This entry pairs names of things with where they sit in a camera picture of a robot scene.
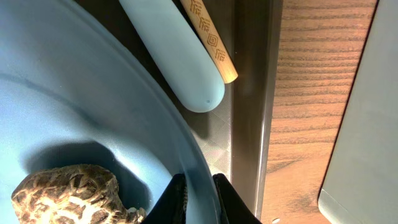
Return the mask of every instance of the wood grain surface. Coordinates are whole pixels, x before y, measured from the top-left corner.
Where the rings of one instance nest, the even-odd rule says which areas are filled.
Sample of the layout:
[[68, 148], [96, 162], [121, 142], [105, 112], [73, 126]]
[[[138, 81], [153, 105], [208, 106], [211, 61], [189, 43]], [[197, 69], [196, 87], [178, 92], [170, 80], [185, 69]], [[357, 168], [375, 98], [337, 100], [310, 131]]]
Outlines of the wood grain surface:
[[263, 223], [328, 223], [317, 198], [375, 6], [284, 1]]

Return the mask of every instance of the light blue container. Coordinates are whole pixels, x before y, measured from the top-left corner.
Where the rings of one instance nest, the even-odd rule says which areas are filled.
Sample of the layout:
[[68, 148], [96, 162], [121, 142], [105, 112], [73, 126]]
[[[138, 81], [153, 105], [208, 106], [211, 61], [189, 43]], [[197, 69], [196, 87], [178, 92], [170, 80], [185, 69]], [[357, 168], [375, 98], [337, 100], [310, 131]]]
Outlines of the light blue container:
[[30, 172], [94, 163], [115, 172], [125, 206], [150, 211], [176, 173], [187, 223], [218, 223], [205, 159], [140, 63], [73, 1], [0, 1], [0, 210]]

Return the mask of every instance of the engraved pattern on handle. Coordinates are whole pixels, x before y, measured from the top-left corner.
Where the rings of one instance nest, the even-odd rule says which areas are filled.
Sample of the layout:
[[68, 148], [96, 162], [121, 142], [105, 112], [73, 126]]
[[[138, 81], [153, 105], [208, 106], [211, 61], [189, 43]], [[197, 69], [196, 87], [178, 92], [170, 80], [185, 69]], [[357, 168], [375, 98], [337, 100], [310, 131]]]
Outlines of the engraved pattern on handle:
[[218, 34], [202, 0], [180, 0], [199, 38], [214, 61], [225, 83], [238, 77], [238, 73]]

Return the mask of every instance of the stainless steel countertop edge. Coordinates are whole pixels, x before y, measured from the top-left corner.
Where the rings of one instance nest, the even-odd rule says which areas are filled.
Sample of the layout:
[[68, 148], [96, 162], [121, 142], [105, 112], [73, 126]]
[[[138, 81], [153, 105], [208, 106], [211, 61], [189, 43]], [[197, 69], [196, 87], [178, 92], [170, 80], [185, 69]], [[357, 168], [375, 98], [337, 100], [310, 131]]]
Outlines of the stainless steel countertop edge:
[[232, 185], [261, 218], [274, 103], [282, 1], [235, 2]]

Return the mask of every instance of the wooden handle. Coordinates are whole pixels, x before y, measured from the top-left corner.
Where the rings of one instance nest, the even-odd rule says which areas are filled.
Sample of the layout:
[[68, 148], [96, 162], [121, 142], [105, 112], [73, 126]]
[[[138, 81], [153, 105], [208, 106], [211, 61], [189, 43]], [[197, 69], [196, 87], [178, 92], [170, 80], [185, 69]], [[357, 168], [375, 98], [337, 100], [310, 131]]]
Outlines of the wooden handle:
[[202, 0], [180, 0], [193, 26], [199, 34], [203, 45], [216, 64], [224, 83], [230, 83], [238, 77], [223, 41], [218, 35], [213, 21]]

